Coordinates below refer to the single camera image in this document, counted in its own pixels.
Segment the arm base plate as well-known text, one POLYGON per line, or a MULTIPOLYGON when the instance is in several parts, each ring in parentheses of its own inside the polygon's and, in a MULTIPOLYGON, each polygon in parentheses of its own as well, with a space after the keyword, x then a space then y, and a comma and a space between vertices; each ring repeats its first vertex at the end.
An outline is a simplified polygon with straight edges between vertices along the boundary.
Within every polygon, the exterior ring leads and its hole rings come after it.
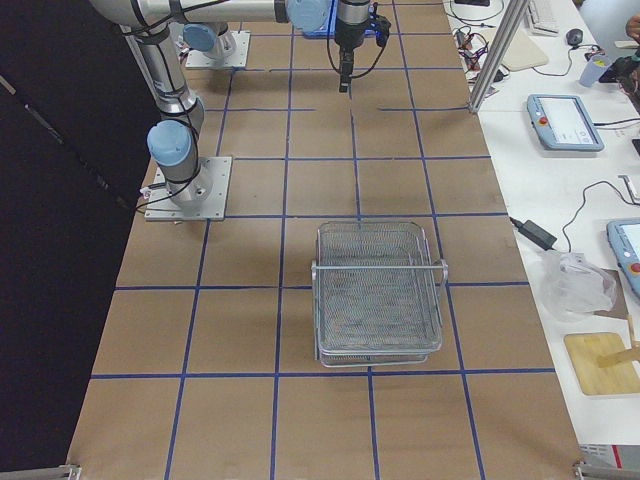
POLYGON ((223 70, 246 67, 249 31, 227 30, 218 35, 213 30, 198 30, 190 25, 183 37, 190 48, 185 64, 187 69, 223 70))
POLYGON ((178 184, 167 184, 160 167, 156 168, 154 183, 159 188, 150 191, 144 203, 146 221, 223 221, 232 169, 232 157, 200 157, 200 170, 194 180, 178 195, 178 184))

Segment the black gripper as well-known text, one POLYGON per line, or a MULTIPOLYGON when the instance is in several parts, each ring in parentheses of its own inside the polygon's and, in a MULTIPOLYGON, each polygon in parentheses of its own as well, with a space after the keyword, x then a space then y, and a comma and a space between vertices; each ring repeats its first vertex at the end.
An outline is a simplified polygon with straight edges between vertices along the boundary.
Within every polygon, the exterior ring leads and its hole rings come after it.
POLYGON ((367 31, 375 34, 376 44, 384 49, 391 23, 378 13, 378 4, 370 1, 339 0, 334 40, 339 46, 339 92, 347 93, 352 82, 354 51, 360 47, 367 31))

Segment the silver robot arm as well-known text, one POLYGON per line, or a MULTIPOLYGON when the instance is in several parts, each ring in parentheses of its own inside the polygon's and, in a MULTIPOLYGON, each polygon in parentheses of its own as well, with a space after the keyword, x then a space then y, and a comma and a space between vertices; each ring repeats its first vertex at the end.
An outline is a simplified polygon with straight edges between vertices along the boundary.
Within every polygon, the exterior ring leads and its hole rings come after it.
POLYGON ((223 59, 233 48, 230 21, 291 23, 293 1, 94 1, 92 6, 128 38, 149 85, 161 121, 147 134, 147 146, 164 175, 165 201, 181 212, 193 211, 211 196, 214 177, 210 163, 198 152, 204 105, 189 87, 171 38, 170 25, 202 27, 212 33, 207 52, 223 59))

